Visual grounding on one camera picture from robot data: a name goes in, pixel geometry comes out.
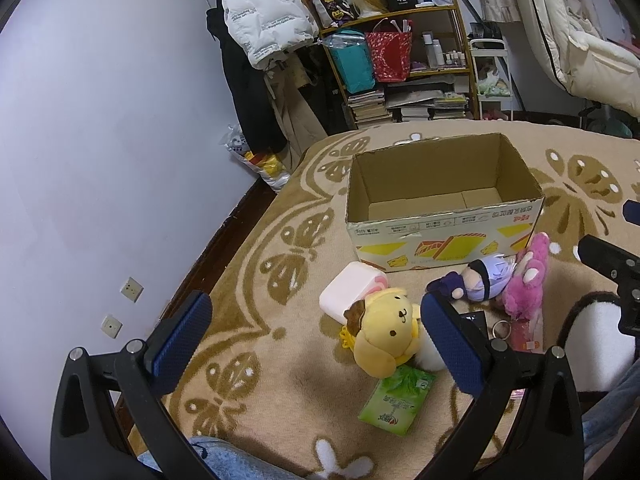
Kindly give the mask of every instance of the keyring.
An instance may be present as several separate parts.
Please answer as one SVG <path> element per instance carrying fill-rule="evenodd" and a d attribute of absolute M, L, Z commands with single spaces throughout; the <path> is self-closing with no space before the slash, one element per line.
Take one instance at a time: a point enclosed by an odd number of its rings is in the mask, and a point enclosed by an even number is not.
<path fill-rule="evenodd" d="M 509 331 L 507 332 L 507 335 L 504 337 L 500 337 L 498 335 L 496 335 L 495 333 L 495 328 L 500 325 L 500 323 L 506 323 L 507 326 L 509 327 Z M 491 334 L 494 336 L 494 339 L 502 339 L 503 341 L 506 341 L 509 336 L 511 335 L 511 323 L 509 323 L 507 320 L 505 319 L 501 319 L 500 321 L 498 321 L 496 324 L 494 324 L 494 327 L 491 329 Z"/>

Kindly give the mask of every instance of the teal gift bag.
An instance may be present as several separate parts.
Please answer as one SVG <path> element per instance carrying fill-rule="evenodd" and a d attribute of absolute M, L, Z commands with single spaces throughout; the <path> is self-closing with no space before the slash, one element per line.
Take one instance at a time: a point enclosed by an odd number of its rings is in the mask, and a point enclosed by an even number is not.
<path fill-rule="evenodd" d="M 376 85 L 369 47 L 363 33 L 351 29 L 341 30 L 324 38 L 322 44 L 329 48 L 347 92 L 355 94 L 370 90 Z"/>

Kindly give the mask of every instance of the screw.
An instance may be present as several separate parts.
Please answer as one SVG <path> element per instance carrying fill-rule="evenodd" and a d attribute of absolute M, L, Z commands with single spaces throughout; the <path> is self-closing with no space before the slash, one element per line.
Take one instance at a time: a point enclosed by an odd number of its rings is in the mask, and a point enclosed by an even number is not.
<path fill-rule="evenodd" d="M 69 352 L 69 359 L 72 361 L 78 361 L 79 358 L 82 357 L 82 349 L 80 347 L 74 348 L 71 352 Z"/>
<path fill-rule="evenodd" d="M 564 350 L 559 346 L 551 347 L 551 353 L 556 359 L 562 359 L 564 357 Z"/>
<path fill-rule="evenodd" d="M 504 352 L 509 345 L 505 343 L 502 339 L 491 339 L 491 348 L 498 352 Z"/>
<path fill-rule="evenodd" d="M 140 341 L 140 339 L 132 339 L 127 343 L 126 349 L 130 354 L 135 354 L 136 352 L 140 352 L 144 343 Z"/>

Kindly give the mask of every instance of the wall socket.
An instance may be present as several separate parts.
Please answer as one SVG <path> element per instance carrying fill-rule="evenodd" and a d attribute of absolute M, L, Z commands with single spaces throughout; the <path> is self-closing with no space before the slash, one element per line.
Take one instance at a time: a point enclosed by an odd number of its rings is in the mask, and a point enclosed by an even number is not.
<path fill-rule="evenodd" d="M 104 318 L 100 328 L 106 335 L 112 339 L 116 339 L 118 332 L 122 328 L 122 323 L 115 319 L 111 314 L 107 314 L 107 317 Z"/>
<path fill-rule="evenodd" d="M 133 303 L 135 303 L 138 300 L 143 290 L 144 290 L 144 287 L 140 285 L 133 278 L 129 278 L 127 280 L 127 283 L 125 283 L 120 289 L 121 293 L 126 298 L 129 298 L 131 301 L 133 301 Z"/>

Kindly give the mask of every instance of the yellow plush toy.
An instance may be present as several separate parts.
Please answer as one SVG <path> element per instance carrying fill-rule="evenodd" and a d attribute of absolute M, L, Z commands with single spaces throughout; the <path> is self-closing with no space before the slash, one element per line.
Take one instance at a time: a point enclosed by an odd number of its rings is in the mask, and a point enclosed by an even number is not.
<path fill-rule="evenodd" d="M 340 335 L 353 350 L 356 364 L 372 377 L 391 377 L 420 348 L 420 306 L 412 304 L 402 288 L 369 294 L 353 303 L 344 317 L 347 330 Z"/>

